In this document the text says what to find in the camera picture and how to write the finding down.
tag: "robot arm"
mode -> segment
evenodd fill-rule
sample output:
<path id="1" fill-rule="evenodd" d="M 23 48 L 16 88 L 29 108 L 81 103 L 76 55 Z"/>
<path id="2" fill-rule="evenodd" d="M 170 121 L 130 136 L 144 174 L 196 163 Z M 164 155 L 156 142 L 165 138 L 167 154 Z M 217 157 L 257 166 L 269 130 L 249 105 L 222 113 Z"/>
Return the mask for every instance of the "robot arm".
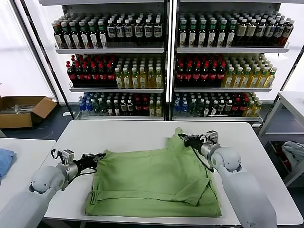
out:
<path id="1" fill-rule="evenodd" d="M 243 228 L 276 228 L 276 213 L 257 180 L 241 165 L 239 154 L 218 144 L 218 133 L 179 134 L 185 146 L 196 149 L 216 169 L 223 188 Z"/>
<path id="2" fill-rule="evenodd" d="M 48 204 L 58 190 L 64 190 L 86 168 L 95 169 L 105 154 L 83 154 L 73 160 L 70 150 L 58 151 L 62 163 L 46 166 L 37 172 L 30 186 L 13 197 L 0 213 L 4 228 L 36 228 L 45 215 Z"/>

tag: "black cable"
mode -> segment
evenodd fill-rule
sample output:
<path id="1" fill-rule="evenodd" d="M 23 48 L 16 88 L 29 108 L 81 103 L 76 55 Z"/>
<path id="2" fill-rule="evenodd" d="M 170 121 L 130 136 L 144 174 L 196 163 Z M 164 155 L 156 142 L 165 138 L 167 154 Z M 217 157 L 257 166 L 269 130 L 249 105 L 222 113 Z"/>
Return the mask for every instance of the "black cable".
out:
<path id="1" fill-rule="evenodd" d="M 200 157 L 198 156 L 198 154 L 195 152 L 194 148 L 191 147 L 193 152 L 195 153 L 196 157 L 198 158 L 198 160 L 203 164 L 203 166 L 205 166 L 210 172 L 214 172 L 214 169 L 213 168 L 209 168 L 201 159 Z"/>

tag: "gray cloth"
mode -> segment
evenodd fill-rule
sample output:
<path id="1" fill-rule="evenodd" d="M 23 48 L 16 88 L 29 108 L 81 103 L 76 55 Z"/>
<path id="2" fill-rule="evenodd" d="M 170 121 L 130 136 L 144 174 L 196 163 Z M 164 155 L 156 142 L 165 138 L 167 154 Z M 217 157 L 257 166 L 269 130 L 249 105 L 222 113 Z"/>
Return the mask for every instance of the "gray cloth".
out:
<path id="1" fill-rule="evenodd" d="M 292 169 L 304 160 L 304 145 L 302 144 L 288 141 L 283 144 L 282 150 L 288 158 Z"/>

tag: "blue towel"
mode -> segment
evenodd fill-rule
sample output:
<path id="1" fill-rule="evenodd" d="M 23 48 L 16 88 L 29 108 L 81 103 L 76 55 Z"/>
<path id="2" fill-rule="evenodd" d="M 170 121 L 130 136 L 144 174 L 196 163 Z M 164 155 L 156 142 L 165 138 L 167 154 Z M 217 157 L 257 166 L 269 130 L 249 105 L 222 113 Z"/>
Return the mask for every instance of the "blue towel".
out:
<path id="1" fill-rule="evenodd" d="M 14 157 L 13 151 L 0 148 L 0 184 L 1 184 L 1 178 L 6 174 L 6 172 L 10 168 L 13 157 Z"/>

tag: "open cardboard box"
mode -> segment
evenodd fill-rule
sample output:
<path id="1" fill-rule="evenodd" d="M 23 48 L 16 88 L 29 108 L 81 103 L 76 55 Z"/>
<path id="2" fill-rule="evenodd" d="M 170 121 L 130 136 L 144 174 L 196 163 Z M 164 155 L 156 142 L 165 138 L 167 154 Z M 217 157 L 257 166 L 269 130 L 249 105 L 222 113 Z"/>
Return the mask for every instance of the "open cardboard box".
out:
<path id="1" fill-rule="evenodd" d="M 14 105 L 32 105 L 35 108 L 32 112 L 24 114 L 1 114 L 0 112 L 0 129 L 32 127 L 45 119 L 57 103 L 45 96 L 0 97 L 0 111 Z"/>

